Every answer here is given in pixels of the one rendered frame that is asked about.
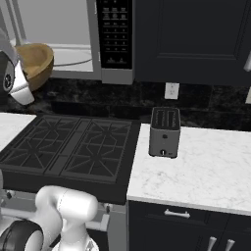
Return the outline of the dark drawer front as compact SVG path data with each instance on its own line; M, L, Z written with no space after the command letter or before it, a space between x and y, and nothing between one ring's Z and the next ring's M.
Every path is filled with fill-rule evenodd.
M164 212L167 209L177 213L188 212L190 214L190 218L185 219L180 217L166 216ZM132 216L138 218L181 223L191 226L201 226L217 230L224 230L229 218L229 215L227 213L138 201L129 201L128 210Z
M230 214L226 230L251 234L251 216Z

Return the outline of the wooden bowl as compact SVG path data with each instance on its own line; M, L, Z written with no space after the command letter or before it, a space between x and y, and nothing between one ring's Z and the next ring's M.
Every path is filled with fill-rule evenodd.
M54 67L54 52L43 43L16 47L22 60L23 71L31 91L39 89L50 77Z

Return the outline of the black gas hob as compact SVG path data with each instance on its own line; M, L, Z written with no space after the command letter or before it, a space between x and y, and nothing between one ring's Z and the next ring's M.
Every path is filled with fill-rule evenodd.
M123 205L139 131L139 121L40 115L0 152L4 187L58 185Z

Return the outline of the dark base cupboard door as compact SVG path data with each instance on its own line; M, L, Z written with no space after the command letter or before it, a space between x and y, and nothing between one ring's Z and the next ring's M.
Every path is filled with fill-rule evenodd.
M193 226L134 226L129 231L129 251L207 251L211 237L217 239L212 250L216 251L222 234Z
M226 250L226 243L231 239L235 243L231 247L230 251L251 251L251 235L244 233L236 233L226 231L222 237L220 251Z

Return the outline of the grey toaster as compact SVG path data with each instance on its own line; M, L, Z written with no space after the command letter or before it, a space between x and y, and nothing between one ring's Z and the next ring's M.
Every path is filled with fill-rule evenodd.
M179 109L154 107L151 116L148 154L153 157L176 158L179 138Z

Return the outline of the white wall socket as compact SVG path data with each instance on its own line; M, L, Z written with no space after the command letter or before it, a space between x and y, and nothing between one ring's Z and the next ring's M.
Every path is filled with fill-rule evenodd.
M179 84L167 82L165 85L165 98L176 100L178 98Z

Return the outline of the dark wall cupboard door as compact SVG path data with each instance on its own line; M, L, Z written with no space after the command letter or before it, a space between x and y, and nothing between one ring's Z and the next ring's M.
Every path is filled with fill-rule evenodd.
M251 0L135 0L139 81L251 85Z

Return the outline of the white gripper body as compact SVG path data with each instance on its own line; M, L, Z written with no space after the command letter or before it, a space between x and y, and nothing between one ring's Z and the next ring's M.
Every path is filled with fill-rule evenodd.
M21 105L28 105L34 101L21 62L18 62L15 66L15 79L10 95Z

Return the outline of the grey microwave oven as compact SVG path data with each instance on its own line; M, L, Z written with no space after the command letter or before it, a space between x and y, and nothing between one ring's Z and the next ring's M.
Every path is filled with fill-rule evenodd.
M54 52L51 76L133 83L133 0L0 0L0 27L14 45Z

